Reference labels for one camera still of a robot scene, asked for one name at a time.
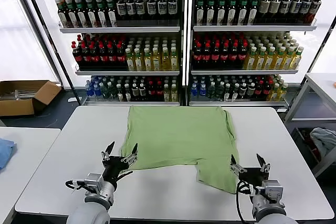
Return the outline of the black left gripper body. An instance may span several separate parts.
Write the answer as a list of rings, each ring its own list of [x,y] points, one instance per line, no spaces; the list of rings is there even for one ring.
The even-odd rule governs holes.
[[[120,173],[124,170],[128,170],[130,167],[129,163],[124,159],[125,157],[122,156],[109,156],[109,158],[102,161],[104,166],[102,177],[105,182],[116,183],[124,177],[124,175],[120,175]]]

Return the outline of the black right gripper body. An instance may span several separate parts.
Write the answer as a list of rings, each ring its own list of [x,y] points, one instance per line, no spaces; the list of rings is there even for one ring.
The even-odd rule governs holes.
[[[243,172],[239,172],[238,178],[253,186],[262,186],[264,180],[268,180],[269,172],[262,171],[258,167],[247,167]]]

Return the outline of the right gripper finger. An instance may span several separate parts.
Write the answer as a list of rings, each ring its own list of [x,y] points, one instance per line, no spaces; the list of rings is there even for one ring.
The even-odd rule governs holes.
[[[233,155],[231,155],[231,159],[230,159],[230,169],[233,171],[234,174],[236,175],[240,175],[243,173],[247,172],[247,169],[243,168],[242,166],[240,166]]]
[[[269,173],[270,170],[270,164],[266,163],[263,157],[261,157],[259,154],[256,154],[259,165],[260,165],[260,171],[262,173]]]

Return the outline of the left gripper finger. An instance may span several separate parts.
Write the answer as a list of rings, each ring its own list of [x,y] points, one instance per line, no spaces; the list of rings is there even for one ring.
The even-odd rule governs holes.
[[[138,154],[138,143],[135,144],[133,147],[131,154],[124,157],[121,162],[124,162],[128,165],[133,165],[137,161],[137,154]]]
[[[105,151],[101,152],[101,156],[102,156],[103,161],[108,161],[110,159],[109,157],[110,157],[110,154],[113,150],[114,144],[115,144],[115,141],[113,141],[110,145],[108,145]]]

